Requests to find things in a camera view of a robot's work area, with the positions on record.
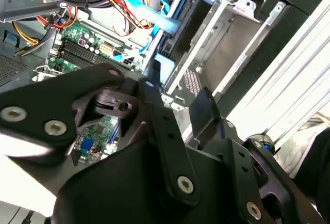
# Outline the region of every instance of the ram slot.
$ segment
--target ram slot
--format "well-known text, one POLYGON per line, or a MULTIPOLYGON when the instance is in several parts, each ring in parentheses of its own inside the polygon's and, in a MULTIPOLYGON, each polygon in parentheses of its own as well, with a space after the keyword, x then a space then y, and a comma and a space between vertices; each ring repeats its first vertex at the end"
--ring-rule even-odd
POLYGON ((114 61, 111 61, 110 59, 105 59, 102 56, 96 55, 95 53, 93 53, 69 40, 66 40, 62 44, 61 50, 68 51, 71 54, 74 54, 74 55, 82 58, 83 60, 87 60, 87 61, 91 62, 92 64, 109 63, 109 64, 115 66, 116 68, 118 68, 119 70, 121 70, 122 72, 129 71, 128 68, 126 68, 120 64, 117 64, 114 61))
POLYGON ((86 67, 90 67, 91 65, 93 65, 89 61, 82 60, 79 57, 76 57, 75 55, 73 55, 67 51, 63 51, 61 53, 61 58, 63 60, 66 60, 67 62, 72 63, 73 65, 76 65, 79 68, 86 68, 86 67))

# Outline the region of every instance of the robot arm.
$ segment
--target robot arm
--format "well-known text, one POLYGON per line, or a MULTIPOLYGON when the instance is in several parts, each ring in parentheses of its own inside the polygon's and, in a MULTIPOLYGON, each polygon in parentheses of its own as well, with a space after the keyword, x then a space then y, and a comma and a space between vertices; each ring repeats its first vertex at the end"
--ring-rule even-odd
POLYGON ((109 64, 5 92, 0 110, 3 153, 43 167, 70 154, 77 130, 121 118, 119 151, 65 183, 53 224, 324 223, 267 149, 238 138, 208 89, 189 110, 198 149, 183 143, 155 83, 109 64))

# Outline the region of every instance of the motherboard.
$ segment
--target motherboard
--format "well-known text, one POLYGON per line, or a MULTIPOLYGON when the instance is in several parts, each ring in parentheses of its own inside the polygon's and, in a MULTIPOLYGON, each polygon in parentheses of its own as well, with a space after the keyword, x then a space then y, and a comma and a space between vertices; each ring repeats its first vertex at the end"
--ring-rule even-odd
POLYGON ((115 61, 114 56, 129 52, 130 46, 115 42, 76 22, 56 35, 48 66, 59 72, 70 72, 99 63, 110 63, 121 71, 140 71, 142 57, 115 61))
POLYGON ((73 148, 73 162, 92 165, 117 149, 118 119, 104 116, 96 125, 84 128, 77 134, 73 148))
MULTIPOLYGON (((60 30, 50 51, 50 69, 67 73, 98 63, 110 63, 121 71, 138 71, 142 61, 139 58, 113 60, 114 55, 130 50, 127 46, 116 46, 94 31, 79 23, 60 30)), ((98 124, 88 126, 77 134, 72 151, 75 165, 92 165, 117 149, 118 118, 104 116, 98 124)))

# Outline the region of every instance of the power supply cable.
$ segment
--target power supply cable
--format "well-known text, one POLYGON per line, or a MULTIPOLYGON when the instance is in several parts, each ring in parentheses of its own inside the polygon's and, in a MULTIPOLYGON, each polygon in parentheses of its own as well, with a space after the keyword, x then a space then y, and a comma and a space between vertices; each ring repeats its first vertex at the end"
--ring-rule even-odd
POLYGON ((8 222, 8 224, 10 224, 12 222, 12 220, 14 220, 14 218, 16 217, 17 213, 20 211, 21 207, 19 207, 16 211, 16 213, 14 214, 14 216, 10 219, 10 221, 8 222))

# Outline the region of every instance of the bolt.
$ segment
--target bolt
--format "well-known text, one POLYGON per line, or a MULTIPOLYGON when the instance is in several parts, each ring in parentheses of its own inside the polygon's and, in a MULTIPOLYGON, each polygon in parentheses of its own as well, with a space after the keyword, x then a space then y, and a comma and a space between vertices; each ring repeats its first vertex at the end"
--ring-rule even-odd
POLYGON ((255 218, 256 220, 261 219, 261 212, 258 209, 257 205, 255 205, 252 202, 247 202, 246 208, 247 208, 247 211, 249 212, 249 214, 253 216, 253 218, 255 218))
POLYGON ((228 126, 231 127, 231 128, 234 127, 234 125, 233 125, 231 122, 229 122, 229 121, 227 121, 227 124, 228 124, 228 126))
POLYGON ((257 141, 254 142, 254 145, 256 145, 257 148, 261 148, 261 144, 257 141))
POLYGON ((114 76, 118 76, 119 75, 119 73, 116 70, 114 70, 114 69, 110 69, 109 70, 109 73, 111 73, 114 76))
POLYGON ((186 176, 179 176, 177 178, 177 185, 179 186, 180 190, 186 194, 191 194, 194 191, 194 185, 186 176))
POLYGON ((146 81, 145 82, 148 86, 150 86, 150 87, 154 87, 155 85, 152 83, 152 82, 150 82, 150 81, 146 81))
POLYGON ((67 131, 67 126, 61 121, 51 120, 45 124, 44 129, 47 134, 58 136, 67 131))
POLYGON ((7 122, 19 122, 27 117, 27 112, 23 108, 9 106, 1 111, 0 116, 7 122))

